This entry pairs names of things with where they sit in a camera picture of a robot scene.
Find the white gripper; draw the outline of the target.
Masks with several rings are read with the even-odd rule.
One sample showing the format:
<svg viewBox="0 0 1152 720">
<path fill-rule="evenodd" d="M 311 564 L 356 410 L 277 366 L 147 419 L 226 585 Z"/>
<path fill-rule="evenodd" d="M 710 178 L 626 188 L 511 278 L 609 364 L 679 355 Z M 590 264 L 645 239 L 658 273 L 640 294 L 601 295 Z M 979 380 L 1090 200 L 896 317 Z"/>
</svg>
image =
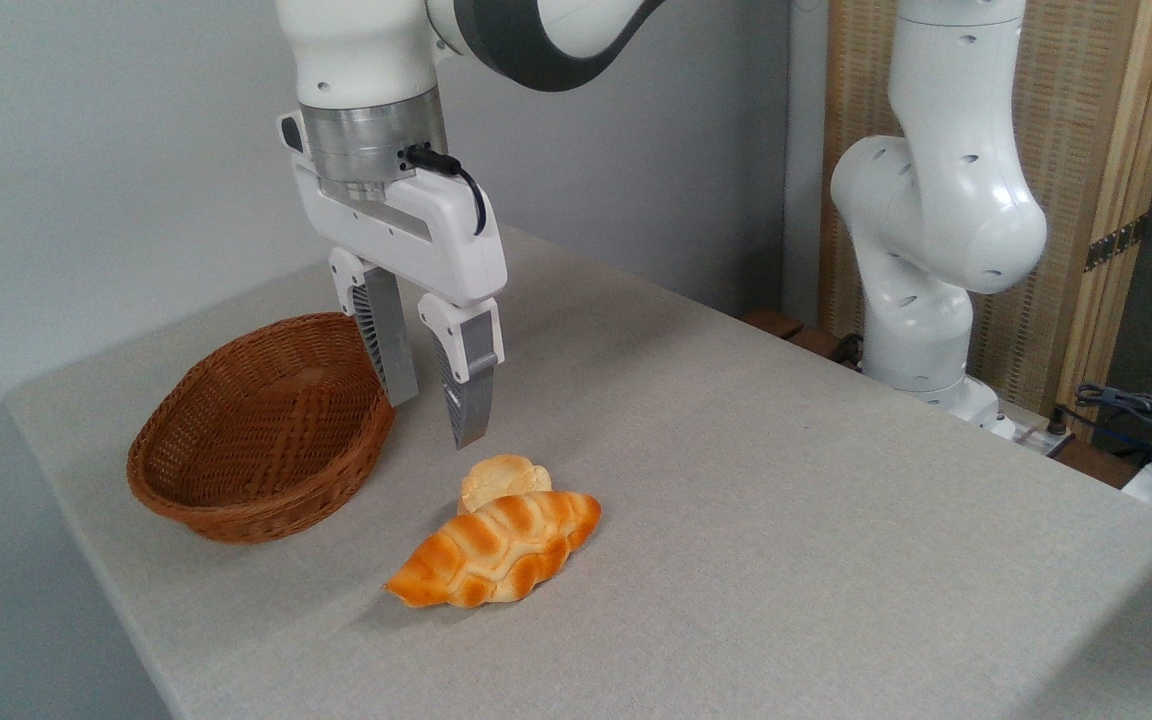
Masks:
<svg viewBox="0 0 1152 720">
<path fill-rule="evenodd" d="M 317 176 L 301 114 L 279 122 L 306 217 L 340 247 L 329 253 L 340 310 L 355 319 L 393 407 L 419 395 L 394 274 L 431 291 L 420 297 L 420 320 L 434 338 L 454 446 L 465 448 L 488 429 L 494 370 L 505 361 L 499 309 L 490 300 L 507 282 L 492 205 L 485 202 L 484 229 L 475 232 L 471 188 L 424 169 L 389 183 L 381 202 L 353 199 Z"/>
</svg>

